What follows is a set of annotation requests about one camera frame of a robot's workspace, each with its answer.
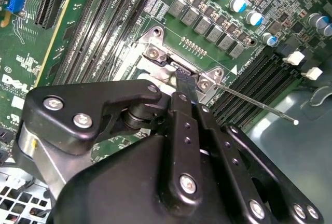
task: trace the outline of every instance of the mounting hole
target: mounting hole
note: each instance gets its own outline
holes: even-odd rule
[[[189,137],[186,137],[185,138],[185,143],[190,145],[191,144],[191,139]]]
[[[165,118],[163,116],[160,116],[156,119],[157,124],[163,124],[165,122]]]
[[[160,36],[161,35],[161,31],[159,29],[154,29],[154,36]]]
[[[236,160],[235,158],[233,158],[232,163],[235,164],[236,166],[239,165],[238,160]]]

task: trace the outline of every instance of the metal pin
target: metal pin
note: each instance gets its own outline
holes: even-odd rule
[[[233,89],[230,89],[230,88],[228,88],[228,87],[226,87],[224,85],[221,85],[221,84],[218,84],[218,83],[215,83],[215,84],[216,84],[217,87],[225,90],[226,92],[229,92],[229,93],[231,93],[231,94],[233,94],[233,95],[235,95],[235,96],[237,96],[237,97],[239,97],[239,98],[241,98],[241,99],[243,99],[245,101],[248,101],[249,103],[252,103],[253,105],[258,106],[259,108],[261,108],[263,110],[267,110],[270,113],[273,113],[273,114],[279,116],[280,118],[288,120],[288,121],[292,122],[294,125],[298,125],[299,124],[298,120],[291,118],[290,116],[284,114],[283,112],[281,112],[279,110],[276,110],[276,109],[274,109],[274,108],[272,108],[272,107],[270,107],[268,105],[265,105],[264,103],[256,101],[256,100],[254,100],[254,99],[252,99],[252,98],[250,98],[250,97],[248,97],[248,96],[246,96],[246,95],[244,95],[242,93],[239,93],[239,92],[237,92],[237,91],[235,91]]]

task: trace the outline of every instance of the silver screw head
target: silver screw head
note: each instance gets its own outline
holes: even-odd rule
[[[297,214],[301,219],[305,219],[305,218],[306,218],[306,214],[305,214],[305,212],[303,211],[303,209],[302,209],[299,205],[295,204],[295,205],[294,205],[294,210],[295,210],[296,214]]]
[[[259,205],[258,202],[251,200],[249,202],[249,206],[252,210],[252,212],[254,213],[254,215],[258,218],[258,219],[264,219],[265,217],[265,213],[264,213],[264,209]]]
[[[202,106],[204,112],[208,113],[210,110],[206,106]]]
[[[152,85],[148,86],[147,89],[150,90],[152,93],[156,93],[157,92],[156,87],[152,86]]]
[[[92,126],[92,119],[87,114],[77,114],[73,119],[74,124],[80,128],[89,128]]]
[[[51,111],[58,111],[63,108],[62,101],[54,97],[45,99],[43,105]]]
[[[182,175],[180,177],[180,185],[188,194],[194,194],[196,192],[196,183],[190,176]]]
[[[315,219],[319,218],[318,213],[316,212],[316,210],[312,206],[307,206],[307,210],[313,218],[315,218]]]
[[[179,94],[179,98],[183,101],[187,101],[187,97],[184,94]]]

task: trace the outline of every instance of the ram slot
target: ram slot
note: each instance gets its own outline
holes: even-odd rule
[[[87,0],[87,6],[85,7],[83,14],[78,21],[79,25],[76,28],[70,47],[54,79],[54,85],[65,84],[67,81],[72,68],[77,62],[76,57],[84,43],[85,38],[87,37],[87,32],[89,29],[91,29],[102,2],[103,0]]]

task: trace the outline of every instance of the chip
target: chip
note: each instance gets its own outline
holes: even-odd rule
[[[177,18],[186,5],[186,2],[184,2],[183,0],[174,0],[168,12]]]
[[[238,27],[235,25],[235,24],[231,24],[228,29],[227,29],[227,32],[228,33],[233,33],[233,31],[235,31]]]
[[[287,13],[282,13],[281,16],[279,17],[279,21],[283,22],[288,18],[288,14]]]
[[[195,27],[195,31],[198,34],[204,35],[204,33],[208,30],[208,28],[211,26],[211,21],[207,17],[202,17],[198,24]]]
[[[211,14],[215,11],[215,9],[210,5],[206,11],[204,12],[204,15],[206,15],[208,18],[211,17]]]
[[[214,26],[211,32],[206,37],[212,43],[216,43],[218,39],[222,36],[223,31],[218,26]]]
[[[279,22],[274,22],[271,27],[269,28],[269,32],[272,35],[275,35],[276,33],[278,33],[279,31],[281,31],[282,29],[282,24]]]
[[[234,42],[234,39],[232,39],[229,35],[226,35],[223,40],[220,42],[220,44],[218,45],[219,48],[221,48],[222,50],[228,50],[229,47],[232,45],[232,43]]]
[[[319,40],[318,37],[314,36],[310,41],[309,41],[309,45],[313,48],[316,48],[317,45],[321,42],[321,40]]]
[[[198,8],[198,6],[203,2],[203,0],[193,0],[192,6]]]
[[[196,9],[190,7],[188,11],[185,13],[185,15],[182,18],[182,22],[188,26],[191,26],[197,17],[199,16],[199,13]]]
[[[301,24],[300,22],[296,22],[291,29],[295,33],[300,33],[301,30],[303,29],[303,24]]]
[[[227,20],[227,18],[224,15],[220,15],[220,17],[218,18],[218,20],[216,21],[216,23],[218,25],[222,25],[223,22],[225,22]]]
[[[242,32],[242,33],[238,36],[238,40],[239,40],[239,41],[244,41],[247,37],[248,37],[248,34],[245,33],[245,32]]]
[[[245,47],[243,47],[241,44],[237,44],[232,51],[229,53],[231,57],[234,59],[238,58],[240,54],[245,50]]]

